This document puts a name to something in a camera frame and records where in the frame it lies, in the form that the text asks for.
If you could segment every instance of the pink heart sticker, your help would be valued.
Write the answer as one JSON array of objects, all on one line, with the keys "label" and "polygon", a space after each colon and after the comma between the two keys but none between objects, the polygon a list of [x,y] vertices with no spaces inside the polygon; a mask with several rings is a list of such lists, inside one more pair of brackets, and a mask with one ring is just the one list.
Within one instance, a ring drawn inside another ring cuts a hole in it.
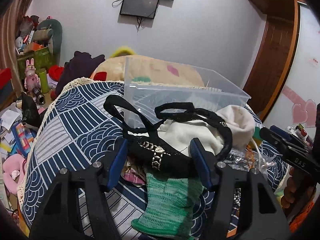
[{"label": "pink heart sticker", "polygon": [[306,102],[305,110],[307,111],[307,115],[308,115],[306,127],[315,127],[316,126],[316,116],[317,116],[316,103],[312,99],[309,99]]},{"label": "pink heart sticker", "polygon": [[293,124],[305,123],[308,119],[307,111],[300,104],[294,104],[292,107]]}]

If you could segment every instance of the orange item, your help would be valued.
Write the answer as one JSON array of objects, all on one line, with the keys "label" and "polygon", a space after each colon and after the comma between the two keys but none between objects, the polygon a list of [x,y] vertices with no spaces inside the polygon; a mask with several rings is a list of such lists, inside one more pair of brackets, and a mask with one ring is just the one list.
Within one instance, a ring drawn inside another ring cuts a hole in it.
[{"label": "orange item", "polygon": [[27,53],[29,51],[36,51],[42,48],[43,48],[43,45],[39,45],[38,43],[32,42],[32,43],[29,43],[27,46],[25,46],[25,48],[23,49],[23,52]]},{"label": "orange item", "polygon": [[309,206],[292,221],[292,223],[290,224],[290,230],[292,233],[296,231],[298,227],[302,224],[302,222],[306,219],[313,206],[313,201],[311,201]]},{"label": "orange item", "polygon": [[22,232],[26,235],[26,236],[29,236],[30,234],[30,230],[23,218],[23,215],[21,213],[21,210],[20,210],[20,206],[19,206],[19,203],[18,203],[18,215],[19,215],[19,227],[20,229],[22,230]]}]

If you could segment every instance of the green storage box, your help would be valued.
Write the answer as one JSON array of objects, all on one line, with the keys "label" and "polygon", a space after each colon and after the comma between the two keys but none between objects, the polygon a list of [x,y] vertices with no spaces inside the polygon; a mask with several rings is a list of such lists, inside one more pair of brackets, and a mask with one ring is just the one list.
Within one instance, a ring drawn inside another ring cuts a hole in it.
[{"label": "green storage box", "polygon": [[39,75],[39,71],[41,68],[45,68],[48,72],[48,69],[51,66],[56,65],[56,58],[49,52],[48,47],[33,52],[28,52],[24,55],[20,55],[18,56],[18,68],[21,79],[25,79],[26,77],[24,73],[24,71],[26,70],[26,60],[31,60],[32,58],[34,58],[35,60],[37,75]]}]

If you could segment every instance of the plastic storage bin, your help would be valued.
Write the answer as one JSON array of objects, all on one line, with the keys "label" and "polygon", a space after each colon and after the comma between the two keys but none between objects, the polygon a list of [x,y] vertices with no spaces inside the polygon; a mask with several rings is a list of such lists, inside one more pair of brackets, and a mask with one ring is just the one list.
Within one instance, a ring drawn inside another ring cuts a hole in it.
[{"label": "plastic storage bin", "polygon": [[[124,98],[156,123],[159,119],[154,108],[164,103],[192,102],[195,107],[215,112],[228,105],[244,106],[251,97],[214,70],[129,56],[125,63]],[[132,112],[125,110],[124,118],[131,127],[143,127]]]}]

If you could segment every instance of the white cloth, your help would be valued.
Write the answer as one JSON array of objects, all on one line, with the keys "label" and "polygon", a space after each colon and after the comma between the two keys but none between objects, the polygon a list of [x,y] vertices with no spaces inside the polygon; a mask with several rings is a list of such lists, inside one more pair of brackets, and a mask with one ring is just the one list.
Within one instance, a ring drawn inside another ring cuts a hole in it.
[{"label": "white cloth", "polygon": [[[232,132],[232,146],[243,150],[252,138],[255,130],[253,116],[243,107],[227,106],[217,111]],[[186,156],[191,157],[190,141],[198,137],[205,150],[218,154],[223,148],[223,139],[218,130],[206,122],[194,120],[190,122],[175,122],[167,120],[158,129],[161,139]]]},{"label": "white cloth", "polygon": [[19,175],[20,175],[20,171],[17,171],[17,170],[14,170],[11,173],[11,177],[12,177],[13,180],[15,180]]}]

